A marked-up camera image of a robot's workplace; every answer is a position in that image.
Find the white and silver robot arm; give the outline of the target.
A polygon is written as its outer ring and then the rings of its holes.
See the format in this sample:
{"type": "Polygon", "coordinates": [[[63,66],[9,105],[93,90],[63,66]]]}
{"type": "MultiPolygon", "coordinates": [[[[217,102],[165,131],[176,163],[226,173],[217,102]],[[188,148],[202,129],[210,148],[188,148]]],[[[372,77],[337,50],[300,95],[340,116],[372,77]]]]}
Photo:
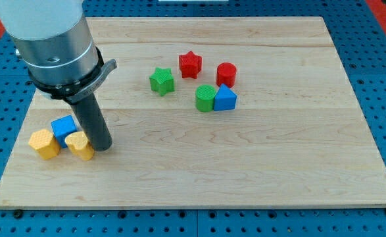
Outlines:
{"type": "Polygon", "coordinates": [[[82,0],[0,0],[0,20],[33,83],[53,99],[76,104],[117,67],[96,47],[82,0]]]}

